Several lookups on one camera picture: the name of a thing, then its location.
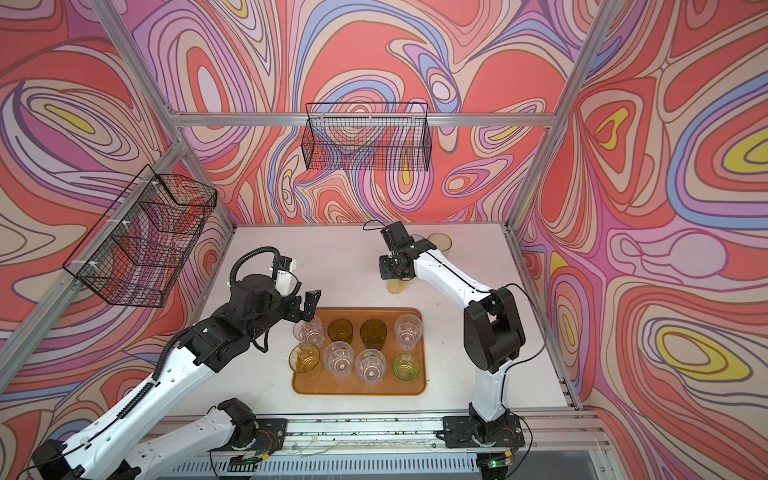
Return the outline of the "yellow tall glass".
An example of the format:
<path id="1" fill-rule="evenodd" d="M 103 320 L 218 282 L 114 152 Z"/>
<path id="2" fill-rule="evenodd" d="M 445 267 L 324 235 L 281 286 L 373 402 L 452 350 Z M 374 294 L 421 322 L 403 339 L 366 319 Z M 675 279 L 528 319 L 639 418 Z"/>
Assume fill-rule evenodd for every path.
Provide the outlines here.
<path id="1" fill-rule="evenodd" d="M 409 280 L 391 279 L 386 281 L 386 289 L 393 295 L 402 293 L 409 284 Z"/>

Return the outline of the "yellow short plastic glass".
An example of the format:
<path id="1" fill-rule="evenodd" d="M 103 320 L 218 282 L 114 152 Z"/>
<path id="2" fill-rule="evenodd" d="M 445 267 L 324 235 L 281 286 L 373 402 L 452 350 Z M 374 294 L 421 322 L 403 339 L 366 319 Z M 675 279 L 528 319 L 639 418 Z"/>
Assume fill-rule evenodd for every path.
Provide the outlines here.
<path id="1" fill-rule="evenodd" d="M 312 343 L 300 343 L 290 352 L 289 367 L 297 378 L 313 379 L 323 370 L 318 347 Z"/>

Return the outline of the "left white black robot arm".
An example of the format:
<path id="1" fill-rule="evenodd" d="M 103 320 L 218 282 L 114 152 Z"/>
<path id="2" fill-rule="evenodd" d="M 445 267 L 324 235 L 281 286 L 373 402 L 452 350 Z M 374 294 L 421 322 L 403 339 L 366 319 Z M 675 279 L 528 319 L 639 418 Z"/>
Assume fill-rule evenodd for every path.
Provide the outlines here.
<path id="1" fill-rule="evenodd" d="M 251 347 L 266 352 L 274 325 L 313 320 L 320 291 L 284 294 L 277 283 L 264 274 L 231 281 L 228 302 L 176 333 L 134 391 L 67 440 L 44 441 L 31 455 L 32 468 L 44 479 L 150 479 L 202 452 L 251 448 L 262 429 L 250 408 L 236 398 L 152 442 L 143 438 L 233 359 Z"/>

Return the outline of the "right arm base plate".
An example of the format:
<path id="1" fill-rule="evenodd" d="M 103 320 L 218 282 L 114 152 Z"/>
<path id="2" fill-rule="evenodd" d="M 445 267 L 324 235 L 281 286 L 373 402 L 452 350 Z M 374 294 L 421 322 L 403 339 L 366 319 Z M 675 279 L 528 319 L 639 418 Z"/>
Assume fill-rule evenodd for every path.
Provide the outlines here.
<path id="1" fill-rule="evenodd" d="M 445 416 L 442 429 L 435 436 L 448 448 L 510 448 L 526 445 L 520 418 L 501 416 L 492 422 L 470 416 Z"/>

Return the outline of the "green short glass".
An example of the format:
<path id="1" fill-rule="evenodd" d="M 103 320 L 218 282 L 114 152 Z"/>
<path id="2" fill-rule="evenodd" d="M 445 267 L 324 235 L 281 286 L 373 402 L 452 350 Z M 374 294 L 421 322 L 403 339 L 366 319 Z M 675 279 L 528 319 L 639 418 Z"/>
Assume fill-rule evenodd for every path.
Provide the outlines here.
<path id="1" fill-rule="evenodd" d="M 392 371 L 397 380 L 411 382 L 418 377 L 421 366 L 416 356 L 410 353 L 402 353 L 394 358 Z"/>

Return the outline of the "clear faceted glass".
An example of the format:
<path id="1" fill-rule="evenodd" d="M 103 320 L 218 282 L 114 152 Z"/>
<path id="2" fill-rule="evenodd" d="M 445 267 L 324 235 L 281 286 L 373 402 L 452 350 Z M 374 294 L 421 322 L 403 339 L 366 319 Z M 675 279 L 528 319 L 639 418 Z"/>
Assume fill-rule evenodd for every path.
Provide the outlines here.
<path id="1" fill-rule="evenodd" d="M 324 368 L 335 378 L 344 379 L 354 370 L 355 352 L 345 341 L 335 341 L 329 344 L 322 355 Z"/>
<path id="2" fill-rule="evenodd" d="M 322 320 L 315 316 L 311 321 L 300 321 L 293 327 L 293 335 L 300 343 L 309 343 L 321 349 L 326 340 Z"/>

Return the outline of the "brown short glass front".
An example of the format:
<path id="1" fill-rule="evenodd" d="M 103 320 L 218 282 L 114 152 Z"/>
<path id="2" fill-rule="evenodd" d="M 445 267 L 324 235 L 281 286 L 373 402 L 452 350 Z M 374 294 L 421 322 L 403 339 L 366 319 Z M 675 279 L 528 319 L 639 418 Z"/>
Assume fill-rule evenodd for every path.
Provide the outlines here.
<path id="1" fill-rule="evenodd" d="M 328 325 L 327 333 L 331 342 L 350 344 L 354 337 L 354 327 L 349 319 L 336 318 Z"/>

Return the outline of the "clear faceted glass front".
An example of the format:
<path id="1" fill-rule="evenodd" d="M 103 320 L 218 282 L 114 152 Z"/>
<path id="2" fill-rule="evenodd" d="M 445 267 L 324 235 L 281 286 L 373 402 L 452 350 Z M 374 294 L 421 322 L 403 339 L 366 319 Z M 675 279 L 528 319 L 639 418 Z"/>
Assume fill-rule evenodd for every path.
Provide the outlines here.
<path id="1" fill-rule="evenodd" d="M 345 341 L 335 341 L 329 344 L 322 355 L 324 368 L 335 378 L 344 379 L 354 370 L 355 352 Z"/>

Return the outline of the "brown tall glass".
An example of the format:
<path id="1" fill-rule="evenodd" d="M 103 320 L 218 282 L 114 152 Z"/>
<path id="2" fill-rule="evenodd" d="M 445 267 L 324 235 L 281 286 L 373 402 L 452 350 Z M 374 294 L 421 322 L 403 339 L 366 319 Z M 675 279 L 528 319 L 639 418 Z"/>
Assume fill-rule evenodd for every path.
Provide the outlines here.
<path id="1" fill-rule="evenodd" d="M 381 350 L 386 344 L 387 325 L 378 318 L 366 320 L 360 327 L 360 337 L 366 349 Z"/>

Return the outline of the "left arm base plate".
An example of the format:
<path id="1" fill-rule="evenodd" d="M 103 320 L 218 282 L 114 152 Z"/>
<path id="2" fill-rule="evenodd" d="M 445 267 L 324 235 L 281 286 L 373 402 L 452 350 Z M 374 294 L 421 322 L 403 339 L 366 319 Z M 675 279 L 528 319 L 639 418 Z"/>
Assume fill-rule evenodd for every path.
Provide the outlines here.
<path id="1" fill-rule="evenodd" d="M 283 448 L 288 420 L 285 418 L 264 418 L 255 420 L 246 427 L 244 450 L 255 453 L 274 453 Z"/>

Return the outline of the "brown plastic tray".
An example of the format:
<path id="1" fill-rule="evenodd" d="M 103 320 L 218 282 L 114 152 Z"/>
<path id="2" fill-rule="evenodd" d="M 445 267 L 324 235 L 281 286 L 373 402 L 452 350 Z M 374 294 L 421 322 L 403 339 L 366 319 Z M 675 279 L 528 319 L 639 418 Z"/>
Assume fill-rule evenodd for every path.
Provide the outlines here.
<path id="1" fill-rule="evenodd" d="M 292 388 L 301 395 L 346 395 L 346 396 L 416 396 L 426 388 L 426 365 L 424 359 L 424 342 L 422 339 L 416 344 L 409 354 L 415 358 L 413 372 L 406 370 L 405 366 L 396 366 L 393 369 L 397 356 L 406 354 L 401 350 L 394 339 L 394 325 L 399 317 L 412 314 L 421 319 L 421 313 L 414 308 L 318 308 L 316 314 L 325 326 L 336 318 L 348 318 L 355 328 L 355 338 L 352 340 L 352 348 L 356 354 L 363 349 L 362 340 L 359 337 L 359 327 L 372 318 L 378 318 L 384 322 L 388 329 L 388 336 L 382 349 L 382 354 L 387 362 L 387 369 L 381 382 L 376 385 L 366 386 L 356 373 L 351 373 L 343 379 L 335 377 L 326 368 L 316 377 L 309 378 L 304 374 L 293 374 Z"/>

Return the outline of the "green tall glass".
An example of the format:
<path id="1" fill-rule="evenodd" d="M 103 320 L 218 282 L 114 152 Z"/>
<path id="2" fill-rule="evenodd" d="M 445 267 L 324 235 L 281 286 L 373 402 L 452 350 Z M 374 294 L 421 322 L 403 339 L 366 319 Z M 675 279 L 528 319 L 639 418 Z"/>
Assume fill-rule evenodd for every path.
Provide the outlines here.
<path id="1" fill-rule="evenodd" d="M 428 240 L 434 244 L 445 257 L 449 256 L 453 246 L 453 240 L 449 235 L 442 232 L 434 232 L 428 236 Z"/>

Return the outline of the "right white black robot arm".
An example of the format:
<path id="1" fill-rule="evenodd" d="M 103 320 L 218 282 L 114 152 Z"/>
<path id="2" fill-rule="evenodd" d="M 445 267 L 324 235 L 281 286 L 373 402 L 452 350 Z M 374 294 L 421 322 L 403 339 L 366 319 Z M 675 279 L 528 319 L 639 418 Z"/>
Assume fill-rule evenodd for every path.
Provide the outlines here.
<path id="1" fill-rule="evenodd" d="M 436 437 L 449 448 L 518 448 L 519 418 L 506 406 L 506 374 L 526 344 L 526 334 L 513 293 L 493 289 L 453 265 L 428 239 L 409 234 L 401 222 L 380 228 L 388 253 L 379 257 L 384 280 L 419 279 L 462 311 L 462 340 L 476 367 L 468 413 L 445 416 Z"/>

